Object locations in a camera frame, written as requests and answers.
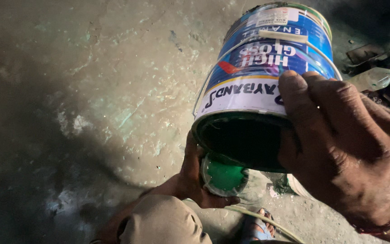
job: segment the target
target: dirty floor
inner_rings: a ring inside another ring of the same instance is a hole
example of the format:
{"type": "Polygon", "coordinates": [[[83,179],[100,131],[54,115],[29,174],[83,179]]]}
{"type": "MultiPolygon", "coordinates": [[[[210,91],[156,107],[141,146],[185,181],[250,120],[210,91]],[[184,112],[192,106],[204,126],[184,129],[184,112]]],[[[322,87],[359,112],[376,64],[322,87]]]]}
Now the dirty floor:
{"type": "MultiPolygon", "coordinates": [[[[328,19],[338,65],[386,41],[388,1],[295,2],[328,19]]],[[[263,3],[0,0],[0,243],[87,243],[119,205],[177,173],[225,33],[263,3]]],[[[214,243],[238,235],[240,214],[188,205],[214,243]]],[[[308,243],[382,243],[303,197],[266,194],[250,209],[260,206],[308,243]]]]}

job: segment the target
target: hand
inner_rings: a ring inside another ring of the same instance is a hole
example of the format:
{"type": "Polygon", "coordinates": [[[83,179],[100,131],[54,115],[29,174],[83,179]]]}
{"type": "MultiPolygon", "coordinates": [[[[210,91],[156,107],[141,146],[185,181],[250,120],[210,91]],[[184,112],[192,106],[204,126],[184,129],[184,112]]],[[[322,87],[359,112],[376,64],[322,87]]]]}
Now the hand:
{"type": "Polygon", "coordinates": [[[282,166],[351,224],[390,224],[390,110],[315,72],[285,72],[279,92],[295,128],[282,131],[282,166]]]}
{"type": "Polygon", "coordinates": [[[202,187],[200,179],[200,162],[204,153],[197,147],[192,131],[189,131],[186,139],[185,158],[181,166],[179,177],[179,192],[183,198],[191,198],[201,208],[223,208],[238,204],[238,197],[219,197],[202,187]]]}

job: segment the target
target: red thread bracelet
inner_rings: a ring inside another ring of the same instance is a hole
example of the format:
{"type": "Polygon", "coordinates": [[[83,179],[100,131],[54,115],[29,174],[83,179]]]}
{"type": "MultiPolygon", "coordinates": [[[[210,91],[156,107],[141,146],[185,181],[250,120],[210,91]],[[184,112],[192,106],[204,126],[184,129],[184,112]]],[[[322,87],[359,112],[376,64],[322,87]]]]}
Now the red thread bracelet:
{"type": "Polygon", "coordinates": [[[359,234],[386,235],[390,232],[390,225],[380,226],[376,228],[369,228],[369,229],[358,228],[355,225],[353,226],[355,227],[356,231],[359,234]]]}

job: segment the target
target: paint can label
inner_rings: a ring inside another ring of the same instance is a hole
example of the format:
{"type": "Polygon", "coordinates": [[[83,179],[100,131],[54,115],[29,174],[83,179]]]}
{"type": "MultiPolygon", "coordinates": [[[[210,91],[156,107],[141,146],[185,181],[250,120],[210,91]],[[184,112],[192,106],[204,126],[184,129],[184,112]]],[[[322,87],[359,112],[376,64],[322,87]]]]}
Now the paint can label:
{"type": "Polygon", "coordinates": [[[329,63],[304,43],[258,37],[260,30],[308,36],[308,41],[332,59],[331,42],[323,23],[297,8],[259,7],[246,13],[228,31],[219,57],[241,45],[215,67],[195,119],[217,111],[244,109],[286,115],[278,79],[286,70],[316,71],[334,77],[329,63]]]}

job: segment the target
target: blue paint can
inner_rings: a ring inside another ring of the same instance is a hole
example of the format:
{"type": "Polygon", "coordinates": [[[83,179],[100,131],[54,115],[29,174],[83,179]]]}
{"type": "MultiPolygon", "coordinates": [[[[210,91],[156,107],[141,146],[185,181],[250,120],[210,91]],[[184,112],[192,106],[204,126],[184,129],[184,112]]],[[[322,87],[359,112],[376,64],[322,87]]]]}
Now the blue paint can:
{"type": "Polygon", "coordinates": [[[249,10],[224,39],[192,125],[198,143],[220,162],[286,172],[277,155],[280,128],[291,127],[278,91],[286,70],[334,77],[329,63],[305,43],[259,37],[259,31],[303,35],[332,60],[332,33],[316,10],[298,3],[269,3],[249,10]]]}

